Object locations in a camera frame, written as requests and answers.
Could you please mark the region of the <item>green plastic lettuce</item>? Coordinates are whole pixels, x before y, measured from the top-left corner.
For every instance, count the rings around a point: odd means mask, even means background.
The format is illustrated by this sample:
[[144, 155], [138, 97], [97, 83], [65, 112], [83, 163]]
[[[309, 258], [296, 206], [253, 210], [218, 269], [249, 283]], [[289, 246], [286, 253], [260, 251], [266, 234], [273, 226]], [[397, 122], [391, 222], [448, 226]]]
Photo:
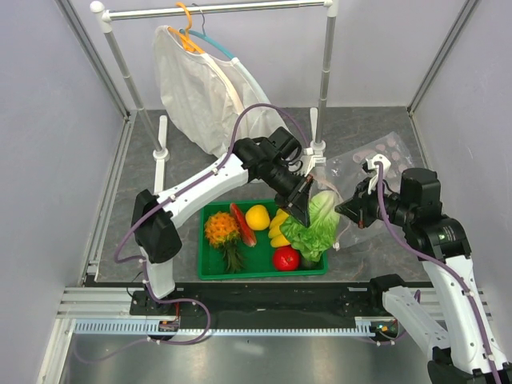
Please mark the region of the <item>green plastic lettuce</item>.
[[340, 221], [340, 215], [335, 212], [335, 207], [339, 203], [340, 199], [336, 192], [322, 190], [309, 201], [309, 227], [305, 227], [292, 217], [288, 217], [280, 225], [283, 236], [308, 262], [318, 262], [323, 252], [335, 243]]

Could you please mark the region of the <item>clear dotted zip top bag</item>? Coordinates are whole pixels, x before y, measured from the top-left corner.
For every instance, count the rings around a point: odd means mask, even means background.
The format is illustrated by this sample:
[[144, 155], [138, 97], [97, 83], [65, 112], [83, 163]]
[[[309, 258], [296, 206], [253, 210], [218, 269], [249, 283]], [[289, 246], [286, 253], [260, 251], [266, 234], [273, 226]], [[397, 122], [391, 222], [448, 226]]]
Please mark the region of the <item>clear dotted zip top bag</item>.
[[[406, 144], [397, 133], [391, 132], [364, 146], [332, 157], [324, 167], [314, 169], [315, 182], [310, 194], [314, 196], [322, 190], [332, 190], [338, 193], [342, 202], [348, 200], [353, 196], [356, 185], [367, 177], [363, 170], [366, 160], [376, 154], [382, 154], [390, 161], [386, 180], [393, 191], [399, 190], [401, 173], [415, 164]], [[351, 220], [341, 216], [335, 231], [333, 249], [345, 249], [385, 232], [387, 229], [379, 220], [366, 229], [360, 229]]]

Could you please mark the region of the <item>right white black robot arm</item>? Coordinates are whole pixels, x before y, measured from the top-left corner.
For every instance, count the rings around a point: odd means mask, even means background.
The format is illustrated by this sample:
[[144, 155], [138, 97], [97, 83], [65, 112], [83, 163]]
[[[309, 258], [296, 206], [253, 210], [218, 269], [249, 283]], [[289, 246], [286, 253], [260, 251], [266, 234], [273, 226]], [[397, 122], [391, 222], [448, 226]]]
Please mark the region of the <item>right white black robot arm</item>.
[[388, 194], [384, 163], [364, 170], [367, 178], [336, 212], [361, 229], [383, 221], [394, 240], [422, 263], [445, 324], [423, 309], [397, 274], [370, 280], [368, 309], [398, 321], [426, 356], [432, 383], [509, 383], [511, 362], [494, 338], [478, 293], [466, 232], [442, 211], [436, 172], [409, 168], [400, 191]]

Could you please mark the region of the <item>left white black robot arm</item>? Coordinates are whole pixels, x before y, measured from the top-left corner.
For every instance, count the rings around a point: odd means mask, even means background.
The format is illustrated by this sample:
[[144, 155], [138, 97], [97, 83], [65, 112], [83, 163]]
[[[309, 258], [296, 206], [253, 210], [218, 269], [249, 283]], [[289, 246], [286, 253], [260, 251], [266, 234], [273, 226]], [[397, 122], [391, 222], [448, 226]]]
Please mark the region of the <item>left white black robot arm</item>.
[[146, 261], [145, 280], [152, 289], [148, 306], [157, 314], [173, 310], [176, 297], [172, 259], [182, 248], [178, 228], [230, 190], [261, 180], [275, 191], [277, 207], [309, 226], [313, 168], [314, 150], [303, 148], [289, 131], [279, 127], [268, 138], [235, 141], [219, 160], [178, 186], [159, 194], [148, 190], [139, 193], [132, 226]]

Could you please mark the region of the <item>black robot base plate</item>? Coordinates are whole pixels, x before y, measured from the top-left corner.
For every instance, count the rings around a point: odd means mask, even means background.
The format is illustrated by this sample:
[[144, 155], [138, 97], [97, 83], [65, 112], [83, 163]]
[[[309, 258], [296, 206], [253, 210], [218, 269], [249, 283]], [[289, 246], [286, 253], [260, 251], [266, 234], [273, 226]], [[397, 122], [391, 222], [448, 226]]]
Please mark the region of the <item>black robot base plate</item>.
[[205, 304], [213, 330], [313, 330], [388, 318], [375, 293], [368, 282], [191, 282], [179, 283], [168, 299]]

